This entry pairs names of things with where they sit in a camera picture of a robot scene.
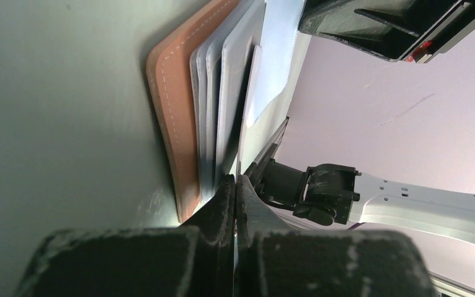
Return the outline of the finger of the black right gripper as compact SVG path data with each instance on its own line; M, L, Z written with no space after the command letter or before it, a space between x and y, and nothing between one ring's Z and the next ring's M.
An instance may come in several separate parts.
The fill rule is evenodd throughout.
M386 61L400 61L424 43L462 1L306 1L301 33L326 38Z

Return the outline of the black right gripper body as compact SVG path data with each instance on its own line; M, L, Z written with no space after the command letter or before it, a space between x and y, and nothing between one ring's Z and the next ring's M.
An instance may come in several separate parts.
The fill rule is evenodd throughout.
M426 64L454 47L475 30L475 1L452 1L399 57L400 61Z

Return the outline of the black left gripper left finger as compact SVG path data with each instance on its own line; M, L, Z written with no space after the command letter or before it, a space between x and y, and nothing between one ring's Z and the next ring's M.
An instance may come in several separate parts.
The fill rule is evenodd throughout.
M234 176L175 228L66 229L34 252L16 296L231 296Z

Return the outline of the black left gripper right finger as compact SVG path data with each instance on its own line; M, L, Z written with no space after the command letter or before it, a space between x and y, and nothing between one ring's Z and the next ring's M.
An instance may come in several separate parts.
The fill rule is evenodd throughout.
M421 253L388 230L296 230L236 181L239 296L435 296Z

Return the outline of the pink leather card holder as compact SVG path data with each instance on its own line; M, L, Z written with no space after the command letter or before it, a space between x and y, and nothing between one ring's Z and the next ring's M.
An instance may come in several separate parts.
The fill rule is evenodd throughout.
M151 50L146 74L180 222L212 198L223 175L236 174L255 45L263 52L246 163L286 117L309 43L298 40L303 7L303 1L209 1Z

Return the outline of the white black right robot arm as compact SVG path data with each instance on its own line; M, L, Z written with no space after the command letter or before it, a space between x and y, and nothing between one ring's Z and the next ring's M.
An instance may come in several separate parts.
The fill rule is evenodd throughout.
M306 1L301 33L390 62L429 62L475 30L475 1ZM275 161L277 144L245 174L266 204L323 226L380 223L475 244L475 194L398 183L353 167L305 171Z

